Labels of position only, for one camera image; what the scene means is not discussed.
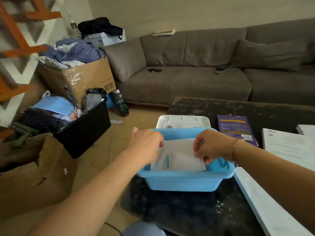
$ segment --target black marble table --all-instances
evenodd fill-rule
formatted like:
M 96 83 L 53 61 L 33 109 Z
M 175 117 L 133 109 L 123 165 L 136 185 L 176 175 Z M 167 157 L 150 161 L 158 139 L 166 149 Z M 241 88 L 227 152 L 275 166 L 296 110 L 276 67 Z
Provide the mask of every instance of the black marble table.
M 239 101 L 176 98 L 168 115 L 198 115 L 218 129 L 217 115 L 246 116 L 262 146 L 262 128 L 296 132 L 297 124 L 315 125 L 315 107 Z M 121 207 L 180 236 L 265 235 L 234 177 L 214 192 L 153 191 L 135 176 L 121 199 Z

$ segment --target black phone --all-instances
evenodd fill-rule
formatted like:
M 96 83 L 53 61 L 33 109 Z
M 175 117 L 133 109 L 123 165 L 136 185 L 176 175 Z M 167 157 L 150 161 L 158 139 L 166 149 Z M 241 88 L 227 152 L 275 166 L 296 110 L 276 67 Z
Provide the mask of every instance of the black phone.
M 161 69 L 148 69 L 148 71 L 150 71 L 150 72 L 161 72 L 162 70 Z

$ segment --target gray sofa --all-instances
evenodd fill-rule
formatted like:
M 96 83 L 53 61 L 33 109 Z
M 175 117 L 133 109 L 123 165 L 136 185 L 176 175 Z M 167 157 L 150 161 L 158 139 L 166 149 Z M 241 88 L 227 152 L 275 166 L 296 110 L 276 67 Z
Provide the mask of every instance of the gray sofa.
M 307 43 L 297 71 L 216 70 L 232 62 L 238 40 L 271 44 L 295 39 Z M 315 18 L 146 35 L 103 48 L 127 102 L 169 105 L 175 97 L 194 97 L 315 106 Z

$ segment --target purple box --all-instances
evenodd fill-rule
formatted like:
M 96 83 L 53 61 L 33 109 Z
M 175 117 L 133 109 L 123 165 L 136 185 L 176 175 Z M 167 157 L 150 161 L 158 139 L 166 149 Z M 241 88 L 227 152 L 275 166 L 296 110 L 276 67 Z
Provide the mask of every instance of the purple box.
M 246 142 L 258 146 L 246 117 L 218 115 L 218 126 L 219 132 L 238 139 L 244 139 Z

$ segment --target white barcode label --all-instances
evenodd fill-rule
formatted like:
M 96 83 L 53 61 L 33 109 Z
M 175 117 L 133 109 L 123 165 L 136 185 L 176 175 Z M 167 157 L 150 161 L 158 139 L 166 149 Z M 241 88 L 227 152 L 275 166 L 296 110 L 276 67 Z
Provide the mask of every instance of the white barcode label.
M 242 134 L 241 136 L 244 137 L 244 138 L 253 138 L 251 135 Z
M 243 139 L 244 139 L 244 140 L 248 140 L 248 141 L 253 141 L 252 138 L 245 138 L 245 137 L 243 137 Z

